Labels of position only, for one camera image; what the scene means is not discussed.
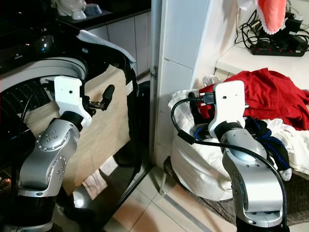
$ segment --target red cloth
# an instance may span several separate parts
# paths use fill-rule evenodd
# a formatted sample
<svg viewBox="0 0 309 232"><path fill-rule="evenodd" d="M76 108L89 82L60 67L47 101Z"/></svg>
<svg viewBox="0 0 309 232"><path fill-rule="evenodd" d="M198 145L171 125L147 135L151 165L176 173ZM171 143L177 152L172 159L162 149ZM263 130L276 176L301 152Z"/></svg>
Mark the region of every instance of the red cloth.
<svg viewBox="0 0 309 232"><path fill-rule="evenodd" d="M242 71L225 81L241 80L245 84L245 101L249 108L244 116L258 119L282 118L297 130L309 129L309 92L297 88L289 77L267 68L254 72ZM200 93L212 92L213 85L200 89ZM199 106L205 119L211 106Z"/></svg>

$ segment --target beige cloth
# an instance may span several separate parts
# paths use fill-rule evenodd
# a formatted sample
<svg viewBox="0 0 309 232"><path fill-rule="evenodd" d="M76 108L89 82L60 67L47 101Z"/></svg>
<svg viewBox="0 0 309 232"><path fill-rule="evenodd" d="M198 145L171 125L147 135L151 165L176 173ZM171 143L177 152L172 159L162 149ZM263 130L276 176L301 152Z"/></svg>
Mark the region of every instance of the beige cloth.
<svg viewBox="0 0 309 232"><path fill-rule="evenodd" d="M106 111L97 110L90 127L81 131L77 151L68 162L63 181L68 195L130 140L124 72L109 66L106 72L86 83L85 94L92 101L101 101L110 84L115 86L112 102ZM58 106L50 102L28 112L25 123L38 136L54 117L59 117Z"/></svg>

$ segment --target power cord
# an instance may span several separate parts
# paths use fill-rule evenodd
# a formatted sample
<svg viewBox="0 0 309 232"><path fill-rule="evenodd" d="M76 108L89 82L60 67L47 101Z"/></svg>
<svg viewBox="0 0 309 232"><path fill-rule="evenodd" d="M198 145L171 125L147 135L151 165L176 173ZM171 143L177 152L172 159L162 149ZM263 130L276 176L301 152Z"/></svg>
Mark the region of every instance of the power cord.
<svg viewBox="0 0 309 232"><path fill-rule="evenodd" d="M54 88L54 82L53 81L50 81L49 83L44 83L42 84L41 86L37 87L33 92L32 94L29 96L28 100L27 100L27 103L24 107L24 110L20 116L20 121L19 121L19 129L18 129L18 135L17 135L17 149L18 149L18 152L20 152L20 143L21 143L21 133L22 133L22 126L23 126L23 123L25 121L25 117L26 117L26 113L27 113L27 110L28 110L28 107L30 105L30 102L31 102L31 99L35 96L35 94L41 90L43 87L46 87L46 88L51 88L53 89ZM16 181L17 181L17 176L16 176L16 172L17 172L17 164L16 164L16 160L14 159L15 156L12 156L12 169L11 169L11 200L12 200L12 203L14 202L15 200L15 196L16 196Z"/></svg>
<svg viewBox="0 0 309 232"><path fill-rule="evenodd" d="M239 38L239 30L241 32L241 40L238 41ZM243 23L236 30L236 38L234 43L239 44L241 42L244 43L247 49L250 49L251 45L256 45L258 42L267 42L268 45L275 46L277 48L281 48L281 45L277 40L274 39L274 36L267 35L266 33L261 33L263 30L262 22L258 19L257 10L255 10L251 16L249 17L246 23ZM309 49L309 32L305 29L300 29L299 31L306 33L307 35L297 34L296 37L299 37L307 42L307 46L303 49L304 51L308 51Z"/></svg>
<svg viewBox="0 0 309 232"><path fill-rule="evenodd" d="M229 145L229 144L222 144L222 143L213 143L213 142L204 142L204 141L199 141L196 140L193 136L191 136L190 134L188 134L187 132L181 130L181 128L178 126L176 119L175 119L175 109L177 108L177 106L179 106L180 104L184 103L184 102L202 102L205 104L208 104L207 101L205 101L205 96L204 97L200 97L200 98L187 98L187 99L182 99L180 101L178 101L172 108L171 110L171 119L172 122L176 128L176 130L178 131L178 136L181 137L182 139L184 139L187 143L189 144L200 144L200 145L208 145L208 146L218 146L218 147L224 147L224 148L230 148L230 149L234 149L234 150L238 150L244 153L247 153L248 155L254 157L255 159L261 161L264 165L266 165L275 175L276 179L279 182L279 185L281 187L282 190L282 198L283 198L283 205L282 205L282 224L284 227L287 227L287 201L286 201L286 190L284 187L284 183L283 180L279 174L279 172L274 168L274 166L265 158L263 158L262 156L258 155L257 153L248 150L246 148L243 148L241 146L235 146L235 145Z"/></svg>

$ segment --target white cup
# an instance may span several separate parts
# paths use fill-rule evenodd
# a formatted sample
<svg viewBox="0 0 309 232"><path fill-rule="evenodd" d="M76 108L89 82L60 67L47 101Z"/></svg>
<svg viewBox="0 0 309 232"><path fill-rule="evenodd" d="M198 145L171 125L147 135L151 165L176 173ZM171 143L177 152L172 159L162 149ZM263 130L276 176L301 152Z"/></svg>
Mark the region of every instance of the white cup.
<svg viewBox="0 0 309 232"><path fill-rule="evenodd" d="M85 15L85 13L82 10L80 10L80 9L72 10L72 19L81 20L81 19L85 19L85 18L87 18L87 16Z"/></svg>

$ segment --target label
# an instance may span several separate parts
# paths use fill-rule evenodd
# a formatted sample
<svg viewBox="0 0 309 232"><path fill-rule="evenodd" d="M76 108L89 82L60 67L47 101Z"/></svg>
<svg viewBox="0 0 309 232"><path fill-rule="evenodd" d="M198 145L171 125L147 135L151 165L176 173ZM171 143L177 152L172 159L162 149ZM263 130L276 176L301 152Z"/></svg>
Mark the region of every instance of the label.
<svg viewBox="0 0 309 232"><path fill-rule="evenodd" d="M130 81L126 86L126 95L128 96L133 91L133 81Z"/></svg>

